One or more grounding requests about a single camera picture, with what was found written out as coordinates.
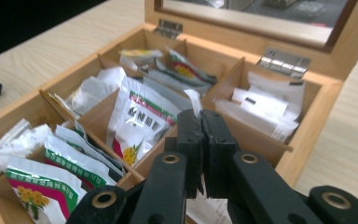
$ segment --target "wooden tea box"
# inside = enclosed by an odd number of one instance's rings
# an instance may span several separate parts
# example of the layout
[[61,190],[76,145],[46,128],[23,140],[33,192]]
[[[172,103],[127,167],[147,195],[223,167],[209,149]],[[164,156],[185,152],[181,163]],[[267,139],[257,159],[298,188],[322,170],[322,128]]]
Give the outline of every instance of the wooden tea box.
[[[293,186],[358,59],[358,1],[348,1],[334,29],[242,14],[177,1],[145,0],[145,24],[2,111],[0,137],[20,119],[29,120],[33,126],[46,123],[53,130],[57,124],[73,121],[74,117],[50,95],[69,97],[84,79],[97,76],[101,69],[116,66],[122,49],[161,49],[167,54],[166,47],[169,47],[185,55],[218,80],[202,98],[203,106],[208,109],[215,109],[217,99],[230,99],[234,88],[249,88],[249,72],[271,79],[287,79],[287,75],[266,67],[282,69],[283,64],[292,60],[305,61],[309,63],[306,72],[296,77],[306,83],[300,124],[287,143],[278,142],[223,114],[240,147],[262,154]],[[268,63],[262,67],[260,62]],[[295,64],[292,68],[304,69],[300,65]],[[141,76],[127,71],[130,76]],[[118,158],[105,144],[107,124],[116,99],[117,91],[80,117],[78,122],[94,142]],[[173,127],[164,137],[175,135]],[[126,165],[128,173],[118,185],[130,189],[147,178],[153,159],[163,148],[164,138],[133,167]],[[40,148],[29,159],[42,161],[42,151]],[[6,223],[32,223],[4,175],[0,175],[0,216]]]

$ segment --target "brass ring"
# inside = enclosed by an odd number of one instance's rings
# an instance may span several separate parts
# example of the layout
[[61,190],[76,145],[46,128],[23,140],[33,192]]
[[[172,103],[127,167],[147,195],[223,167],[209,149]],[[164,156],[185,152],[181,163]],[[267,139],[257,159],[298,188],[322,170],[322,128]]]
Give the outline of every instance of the brass ring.
[[[107,196],[107,197],[109,197],[109,199],[101,202],[100,198],[103,196]],[[105,207],[112,205],[116,201],[116,198],[117,198],[117,195],[114,192],[110,192],[110,191],[101,192],[101,193],[95,195],[94,198],[92,199],[92,206],[94,206],[96,208],[105,208]]]
[[167,155],[162,158],[162,161],[168,164],[173,164],[179,161],[179,157],[176,155]]
[[252,154],[249,154],[249,153],[243,154],[241,156],[241,160],[246,162],[246,163],[250,163],[250,164],[258,162],[258,158],[256,156],[252,155]]
[[[337,200],[332,199],[333,197],[338,198],[341,200],[341,202],[337,202]],[[333,192],[325,192],[322,194],[322,198],[331,206],[338,208],[338,209],[349,209],[351,208],[351,203],[343,197],[342,195],[339,195],[337,193]]]

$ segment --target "metal hinge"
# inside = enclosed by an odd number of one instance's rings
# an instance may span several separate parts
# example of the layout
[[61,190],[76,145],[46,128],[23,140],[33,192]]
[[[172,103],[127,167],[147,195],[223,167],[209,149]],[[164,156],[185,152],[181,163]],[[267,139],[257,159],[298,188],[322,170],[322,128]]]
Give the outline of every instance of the metal hinge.
[[266,49],[257,64],[289,77],[302,78],[310,66],[310,59],[276,49]]
[[183,25],[173,21],[159,20],[158,27],[154,30],[154,32],[168,38],[175,39],[183,32]]

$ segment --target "wooden table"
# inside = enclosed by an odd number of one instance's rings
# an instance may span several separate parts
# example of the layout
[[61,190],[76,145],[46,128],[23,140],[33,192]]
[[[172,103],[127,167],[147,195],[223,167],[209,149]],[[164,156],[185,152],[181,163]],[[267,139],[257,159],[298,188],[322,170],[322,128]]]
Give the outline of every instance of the wooden table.
[[[144,22],[143,0],[103,3],[0,55],[0,110]],[[295,189],[332,185],[358,197],[358,64]]]

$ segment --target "open lid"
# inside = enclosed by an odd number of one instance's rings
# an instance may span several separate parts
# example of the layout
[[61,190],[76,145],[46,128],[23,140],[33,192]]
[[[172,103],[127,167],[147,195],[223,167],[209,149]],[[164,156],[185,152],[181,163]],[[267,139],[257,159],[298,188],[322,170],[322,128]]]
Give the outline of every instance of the open lid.
[[197,1],[145,0],[145,21],[180,24],[183,34],[246,51],[244,56],[252,63],[272,49],[299,55],[310,59],[309,71],[345,80],[358,60],[358,0],[343,1],[334,28],[230,9],[241,0],[222,0],[223,8],[188,3]]

